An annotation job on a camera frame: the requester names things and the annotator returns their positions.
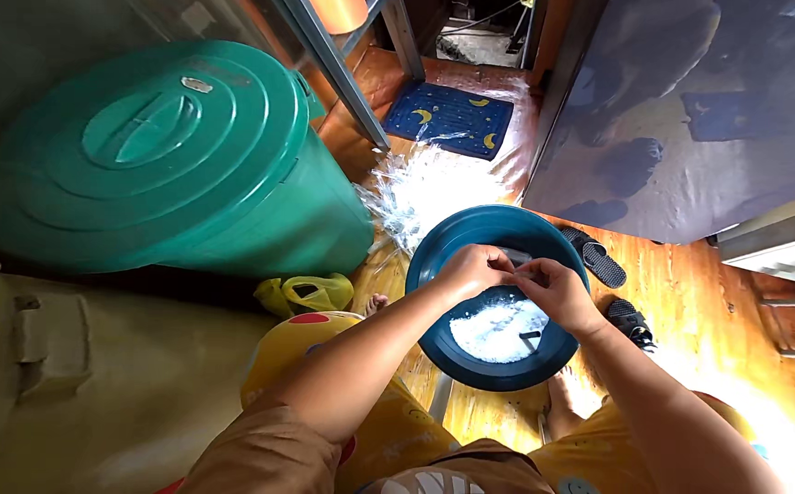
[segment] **hand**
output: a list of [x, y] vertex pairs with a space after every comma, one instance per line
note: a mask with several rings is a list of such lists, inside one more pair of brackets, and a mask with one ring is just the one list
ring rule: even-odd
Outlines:
[[513, 283], [513, 263], [498, 247], [471, 243], [443, 264], [434, 281], [458, 303], [490, 286]]
[[577, 336], [607, 324], [574, 270], [553, 259], [539, 258], [516, 271], [514, 282], [519, 289], [565, 331]]

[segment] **crescent moon pattern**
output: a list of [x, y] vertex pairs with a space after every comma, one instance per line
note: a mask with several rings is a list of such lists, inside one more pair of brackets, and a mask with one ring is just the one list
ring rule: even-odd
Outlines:
[[423, 110], [423, 109], [419, 108], [417, 110], [413, 110], [411, 113], [418, 113], [419, 115], [422, 115], [421, 121], [418, 122], [420, 124], [427, 123], [427, 122], [431, 121], [431, 112], [429, 112], [427, 110]]

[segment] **wooden floor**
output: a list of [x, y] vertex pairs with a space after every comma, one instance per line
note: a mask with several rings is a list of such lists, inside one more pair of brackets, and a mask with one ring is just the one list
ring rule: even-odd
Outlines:
[[[514, 102], [510, 135], [497, 160], [518, 172], [512, 195], [518, 193], [527, 182], [539, 109], [539, 102], [527, 92], [528, 74], [432, 60], [425, 60], [425, 68], [429, 82]], [[367, 51], [355, 71], [380, 118], [396, 96], [401, 75], [396, 57], [376, 48]], [[334, 108], [320, 134], [348, 177], [366, 183], [376, 165], [372, 145], [358, 134], [345, 107]], [[407, 140], [391, 140], [397, 153], [410, 147]], [[455, 159], [474, 158], [455, 155]], [[570, 224], [548, 219], [557, 226]], [[795, 312], [775, 314], [757, 304], [762, 295], [795, 293], [795, 284], [723, 265], [717, 251], [704, 242], [656, 245], [579, 228], [599, 239], [627, 271], [626, 285], [617, 290], [590, 276], [591, 295], [601, 309], [618, 296], [642, 310], [660, 346], [655, 361], [687, 387], [710, 393], [743, 413], [769, 448], [773, 466], [795, 489], [795, 361], [781, 359], [773, 343], [795, 348]], [[406, 259], [394, 258], [375, 273], [386, 254], [371, 256], [354, 275], [353, 309], [359, 310], [373, 293], [392, 299], [403, 296]], [[579, 411], [589, 414], [606, 390], [584, 365], [582, 350], [569, 365], [579, 376]], [[407, 355], [400, 373], [428, 406], [439, 371], [418, 346]], [[444, 425], [462, 443], [488, 437], [528, 452], [541, 445], [537, 415], [547, 402], [545, 384], [515, 393], [491, 393], [456, 383]]]

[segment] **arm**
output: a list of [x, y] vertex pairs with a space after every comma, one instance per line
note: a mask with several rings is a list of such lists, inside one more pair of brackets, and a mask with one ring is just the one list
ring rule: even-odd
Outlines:
[[517, 271], [532, 276], [516, 277], [522, 291], [583, 346], [660, 491], [783, 490], [738, 432], [605, 320], [576, 273], [552, 259]]
[[322, 345], [244, 413], [287, 404], [330, 442], [347, 440], [425, 331], [458, 302], [509, 281], [512, 273], [496, 247], [460, 249], [435, 279]]

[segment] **sack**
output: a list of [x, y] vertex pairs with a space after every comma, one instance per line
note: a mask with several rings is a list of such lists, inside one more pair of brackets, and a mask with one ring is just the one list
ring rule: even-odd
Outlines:
[[[315, 291], [305, 296], [296, 293], [296, 288], [310, 286]], [[257, 286], [254, 297], [266, 310], [283, 319], [290, 319], [296, 312], [321, 312], [342, 310], [354, 297], [354, 287], [348, 278], [339, 273], [327, 278], [316, 276], [294, 276], [281, 284], [281, 278], [267, 279]]]

